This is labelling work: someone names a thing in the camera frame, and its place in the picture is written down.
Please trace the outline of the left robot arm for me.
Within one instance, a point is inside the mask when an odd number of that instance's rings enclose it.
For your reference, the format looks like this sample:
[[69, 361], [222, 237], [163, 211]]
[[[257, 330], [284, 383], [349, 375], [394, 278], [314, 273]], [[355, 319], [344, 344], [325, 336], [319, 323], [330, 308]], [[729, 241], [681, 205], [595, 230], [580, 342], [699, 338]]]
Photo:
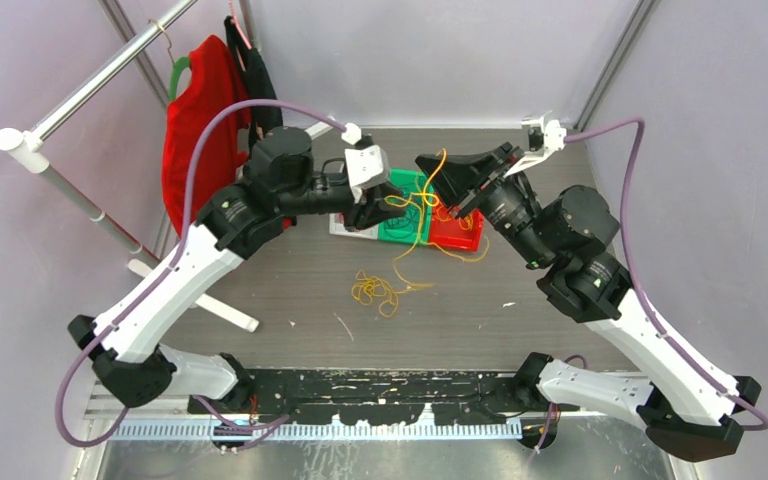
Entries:
[[403, 209], [383, 148], [363, 135], [338, 172], [316, 171], [311, 136], [295, 127], [268, 132], [252, 147], [242, 177], [218, 190], [179, 244], [122, 301], [97, 317], [80, 315], [69, 331], [87, 350], [100, 383], [124, 406], [165, 394], [200, 396], [229, 413], [250, 403], [250, 375], [233, 356], [193, 354], [162, 337], [214, 283], [235, 270], [301, 215], [339, 214], [348, 230], [365, 230]]

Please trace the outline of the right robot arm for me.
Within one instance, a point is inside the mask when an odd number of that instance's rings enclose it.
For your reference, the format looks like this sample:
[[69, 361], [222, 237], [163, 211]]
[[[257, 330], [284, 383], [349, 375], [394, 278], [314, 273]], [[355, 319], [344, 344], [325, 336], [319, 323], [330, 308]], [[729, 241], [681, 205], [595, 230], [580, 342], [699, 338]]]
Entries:
[[706, 361], [644, 306], [629, 270], [609, 252], [620, 224], [597, 190], [574, 185], [541, 204], [514, 168], [520, 153], [506, 143], [472, 155], [423, 154], [416, 165], [445, 208], [480, 213], [528, 269], [542, 272], [537, 285], [548, 302], [640, 374], [598, 373], [533, 352], [508, 382], [510, 395], [531, 411], [566, 404], [607, 414], [688, 462], [733, 455], [745, 433], [736, 416], [756, 404], [760, 384]]

